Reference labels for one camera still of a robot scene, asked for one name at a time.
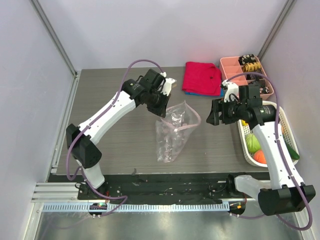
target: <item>pink tray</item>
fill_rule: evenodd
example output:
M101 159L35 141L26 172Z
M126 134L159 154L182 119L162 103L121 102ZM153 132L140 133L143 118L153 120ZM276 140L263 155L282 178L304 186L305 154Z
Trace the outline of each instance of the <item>pink tray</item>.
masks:
M239 64L238 56L231 56L231 57L223 57L220 59L220 70L222 74L222 81L228 78L231 78L234 75L243 73L242 66ZM264 68L261 65L262 73L267 76ZM238 86L248 85L248 83L252 82L253 80L247 80L245 76L240 76L232 80L231 82L237 84ZM265 80L266 86L269 88L270 93L268 94L261 94L261 98L263 100L267 100L272 94L274 94L274 89L270 85L269 81Z

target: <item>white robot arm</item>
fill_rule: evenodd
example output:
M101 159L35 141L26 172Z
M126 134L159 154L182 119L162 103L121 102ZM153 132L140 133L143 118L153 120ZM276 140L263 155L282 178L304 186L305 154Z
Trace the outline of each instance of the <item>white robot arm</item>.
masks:
M95 189L98 189L105 182L105 177L101 172L99 164L102 154L96 147L103 135L124 115L141 104L146 104L147 109L153 114L165 117L171 90L175 85L176 80L166 78L165 72L157 73L152 69L145 76L140 76L137 81L133 79L125 81L115 104L113 104L107 114L104 114L91 124L90 128L77 141L72 149L72 155L82 167L86 178ZM116 95L95 115L79 124L78 127L73 124L67 127L66 139L68 148L75 137L112 104Z
M232 179L231 184L234 186L230 189L236 189L257 200L262 212L267 216L301 211L305 204L291 177L296 179L308 202L316 192L312 185L305 185L291 160L283 135L279 134L284 161L287 162L292 175L285 167L276 141L275 107L263 105L258 85L238 86L225 80L221 86L226 88L225 96L223 99L212 101L211 112L206 122L216 126L220 121L231 124L245 120L261 145L270 175L270 183L264 183L250 175L237 176ZM278 124L277 127L281 133L281 125Z

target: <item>red towel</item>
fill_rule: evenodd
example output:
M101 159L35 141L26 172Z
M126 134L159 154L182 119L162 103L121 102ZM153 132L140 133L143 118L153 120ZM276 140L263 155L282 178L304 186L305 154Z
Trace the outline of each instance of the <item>red towel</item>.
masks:
M221 71L213 63L188 61L182 90L199 95L220 96Z

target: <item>white clip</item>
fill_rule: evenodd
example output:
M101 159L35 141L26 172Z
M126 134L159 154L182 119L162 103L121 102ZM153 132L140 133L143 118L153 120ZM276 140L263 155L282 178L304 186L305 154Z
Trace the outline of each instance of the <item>white clip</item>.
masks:
M222 82L222 85L225 86L227 88L225 94L224 94L224 98L223 98L223 101L226 103L226 102L230 102L230 96L232 95L235 95L235 96L238 96L239 94L239 86L232 82L232 81L228 81L227 80L224 80Z
M165 78L167 77L167 73L165 71L161 72L160 75L164 76Z
M228 79L224 80L221 84L222 84L223 86L226 86L227 83L228 83Z

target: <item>clear plastic bag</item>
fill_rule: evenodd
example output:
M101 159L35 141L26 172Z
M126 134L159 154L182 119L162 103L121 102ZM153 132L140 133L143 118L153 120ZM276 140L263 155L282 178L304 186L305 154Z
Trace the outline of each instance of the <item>clear plastic bag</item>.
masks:
M166 117L155 122L158 162L173 162L200 123L201 117L186 101L167 108Z

